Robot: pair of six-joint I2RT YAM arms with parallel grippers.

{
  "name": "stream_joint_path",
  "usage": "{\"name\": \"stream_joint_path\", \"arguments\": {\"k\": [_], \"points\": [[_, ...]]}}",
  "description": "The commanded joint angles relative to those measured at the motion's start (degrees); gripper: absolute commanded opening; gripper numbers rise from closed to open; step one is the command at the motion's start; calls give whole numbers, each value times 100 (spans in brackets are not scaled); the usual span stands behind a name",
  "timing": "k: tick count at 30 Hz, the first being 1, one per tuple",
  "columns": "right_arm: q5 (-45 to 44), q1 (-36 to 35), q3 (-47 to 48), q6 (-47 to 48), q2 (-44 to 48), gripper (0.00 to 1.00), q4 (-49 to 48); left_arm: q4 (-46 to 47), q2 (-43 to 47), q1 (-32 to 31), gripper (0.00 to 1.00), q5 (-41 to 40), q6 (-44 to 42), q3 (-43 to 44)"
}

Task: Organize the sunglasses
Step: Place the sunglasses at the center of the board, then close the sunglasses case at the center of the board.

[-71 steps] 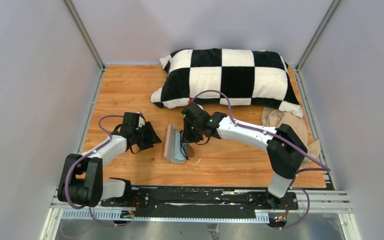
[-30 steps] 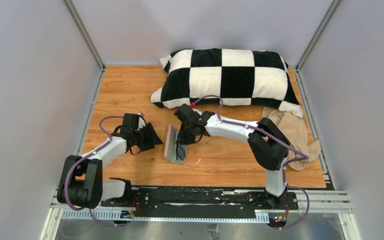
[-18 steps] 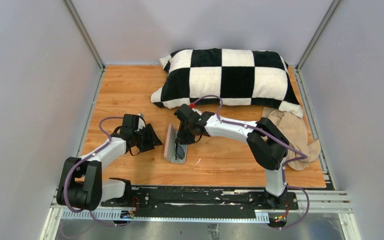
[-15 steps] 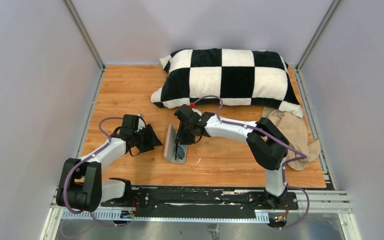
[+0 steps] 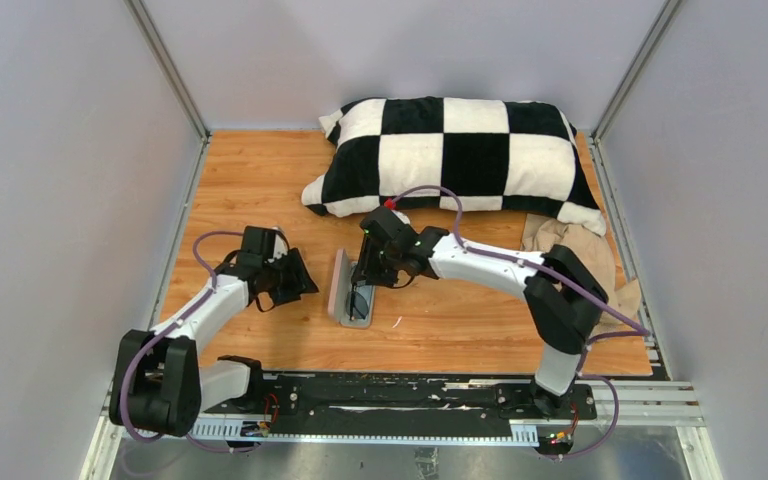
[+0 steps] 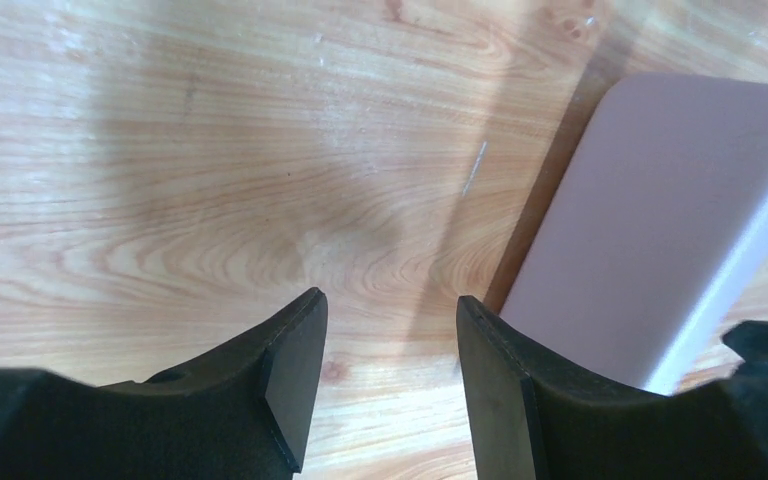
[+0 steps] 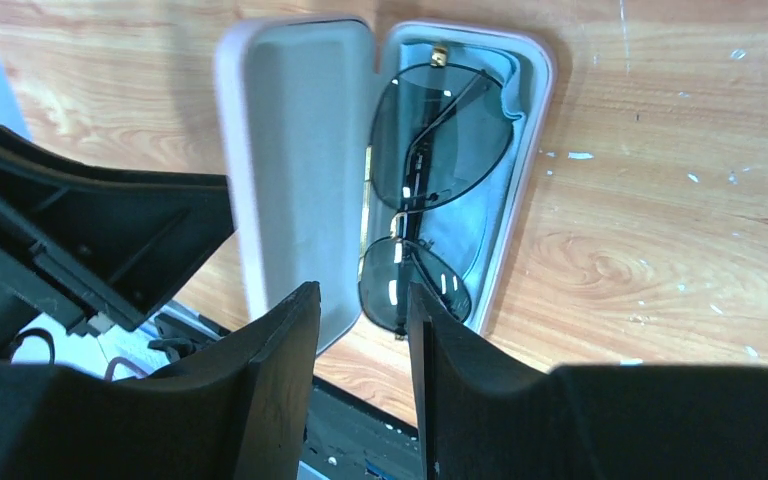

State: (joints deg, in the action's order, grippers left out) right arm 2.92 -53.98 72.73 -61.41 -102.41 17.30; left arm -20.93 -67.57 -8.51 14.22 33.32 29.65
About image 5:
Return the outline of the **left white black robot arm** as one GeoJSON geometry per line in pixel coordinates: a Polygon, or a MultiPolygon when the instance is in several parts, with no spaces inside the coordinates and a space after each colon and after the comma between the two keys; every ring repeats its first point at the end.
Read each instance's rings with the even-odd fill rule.
{"type": "Polygon", "coordinates": [[[215,266],[200,255],[207,237],[199,236],[192,251],[207,270],[204,286],[167,320],[120,340],[109,418],[140,442],[186,437],[203,411],[226,402],[243,413],[277,414],[260,361],[225,355],[202,367],[199,357],[246,309],[268,313],[319,289],[280,228],[247,226],[234,235],[240,246],[215,266]]]}

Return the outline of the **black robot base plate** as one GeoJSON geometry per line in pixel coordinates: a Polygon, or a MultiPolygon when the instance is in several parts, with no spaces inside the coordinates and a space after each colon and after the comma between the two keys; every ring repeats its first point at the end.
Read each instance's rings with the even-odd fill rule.
{"type": "Polygon", "coordinates": [[[564,431],[598,419],[592,388],[572,386],[551,417],[532,405],[529,374],[269,370],[260,396],[214,413],[274,424],[276,434],[346,439],[501,440],[516,422],[564,431]]]}

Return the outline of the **pink glasses case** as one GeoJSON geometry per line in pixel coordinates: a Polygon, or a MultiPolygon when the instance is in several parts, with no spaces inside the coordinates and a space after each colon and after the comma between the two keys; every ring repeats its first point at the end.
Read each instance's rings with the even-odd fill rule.
{"type": "Polygon", "coordinates": [[[372,323],[372,310],[375,299],[375,287],[370,298],[370,315],[365,322],[353,322],[349,319],[348,298],[350,289],[355,285],[352,283],[352,274],[357,267],[357,263],[350,260],[345,249],[338,249],[336,252],[334,271],[331,279],[331,286],[328,295],[327,312],[328,316],[338,325],[347,328],[366,329],[372,323]]]}

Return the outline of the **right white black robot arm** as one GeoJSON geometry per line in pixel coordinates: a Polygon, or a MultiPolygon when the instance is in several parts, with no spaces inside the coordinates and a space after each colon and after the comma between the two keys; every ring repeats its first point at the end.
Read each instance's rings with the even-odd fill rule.
{"type": "Polygon", "coordinates": [[[608,295],[576,254],[562,245],[547,252],[508,250],[469,242],[438,227],[416,231],[401,213],[378,207],[360,222],[364,237],[355,285],[399,288],[398,277],[459,280],[524,302],[543,342],[530,384],[533,408],[556,417],[571,403],[585,343],[608,295]]]}

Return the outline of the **dark aviator sunglasses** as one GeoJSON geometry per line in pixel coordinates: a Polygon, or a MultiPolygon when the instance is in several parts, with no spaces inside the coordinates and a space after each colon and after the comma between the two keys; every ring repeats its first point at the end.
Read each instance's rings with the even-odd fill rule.
{"type": "Polygon", "coordinates": [[[353,322],[365,322],[370,315],[370,298],[373,289],[367,285],[353,286],[349,292],[348,313],[353,322]]]}

